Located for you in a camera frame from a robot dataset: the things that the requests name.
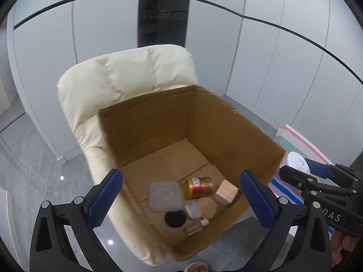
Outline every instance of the open brown cardboard box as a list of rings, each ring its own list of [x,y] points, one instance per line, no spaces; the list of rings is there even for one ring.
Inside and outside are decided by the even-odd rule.
[[[197,85],[117,103],[100,110],[99,119],[123,172],[123,195],[179,261],[217,239],[249,204],[239,193],[232,204],[220,206],[210,225],[188,237],[182,227],[165,224],[165,213],[149,209],[150,183],[211,177],[215,187],[223,179],[239,187],[240,173],[251,169],[266,185],[285,153],[227,102]]]

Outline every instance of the metal screw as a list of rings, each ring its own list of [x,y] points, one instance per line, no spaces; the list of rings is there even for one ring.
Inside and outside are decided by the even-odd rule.
[[[49,206],[49,201],[43,201],[42,202],[42,208],[47,208]]]
[[[319,209],[320,208],[320,203],[318,203],[317,201],[314,201],[313,202],[313,207],[316,208],[316,209]]]
[[[280,203],[282,203],[282,204],[287,204],[288,202],[289,202],[289,200],[286,198],[286,197],[280,197],[279,199],[278,199],[278,201],[280,202]]]
[[[82,196],[77,196],[77,197],[74,199],[74,203],[75,203],[75,204],[80,204],[82,201],[83,201],[83,197],[82,197]]]

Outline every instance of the black round object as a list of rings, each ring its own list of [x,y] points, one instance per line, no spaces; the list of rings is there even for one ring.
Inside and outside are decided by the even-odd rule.
[[[182,210],[178,210],[176,212],[167,212],[164,219],[168,226],[178,228],[185,224],[186,214]]]

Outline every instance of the yellow lid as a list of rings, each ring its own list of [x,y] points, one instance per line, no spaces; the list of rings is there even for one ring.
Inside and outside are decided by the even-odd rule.
[[[192,198],[193,192],[192,192],[192,181],[190,178],[185,178],[184,180],[184,196],[186,199]]]

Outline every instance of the red and gold can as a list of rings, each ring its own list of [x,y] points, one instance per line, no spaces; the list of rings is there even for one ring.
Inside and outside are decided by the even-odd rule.
[[[186,199],[210,196],[212,193],[213,182],[211,178],[185,178],[184,195]]]

